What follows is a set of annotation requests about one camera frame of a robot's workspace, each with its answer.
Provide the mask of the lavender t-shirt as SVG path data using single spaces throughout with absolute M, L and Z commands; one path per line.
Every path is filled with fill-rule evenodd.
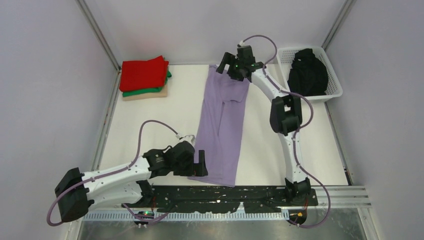
M 204 151 L 208 175 L 189 179 L 234 187 L 250 82 L 233 80 L 217 68 L 215 64 L 208 67 L 194 145 L 196 151 Z

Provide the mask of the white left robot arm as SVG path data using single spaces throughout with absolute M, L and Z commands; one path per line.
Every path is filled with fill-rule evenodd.
M 68 170 L 54 189 L 62 223 L 75 221 L 90 210 L 119 204 L 148 207 L 153 202 L 149 179 L 173 173 L 182 177 L 208 175 L 206 153 L 195 150 L 191 142 L 180 140 L 175 146 L 151 149 L 129 164 L 106 170 L 81 172 Z

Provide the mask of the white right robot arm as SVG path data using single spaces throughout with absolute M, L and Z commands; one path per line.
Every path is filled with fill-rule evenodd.
M 298 131 L 303 122 L 302 104 L 298 96 L 283 90 L 269 75 L 264 63 L 256 61 L 252 47 L 238 46 L 237 54 L 225 52 L 216 72 L 235 81 L 248 80 L 258 87 L 271 104 L 269 123 L 278 135 L 285 161 L 285 200 L 299 205 L 311 193 L 311 183 L 302 168 L 302 153 Z

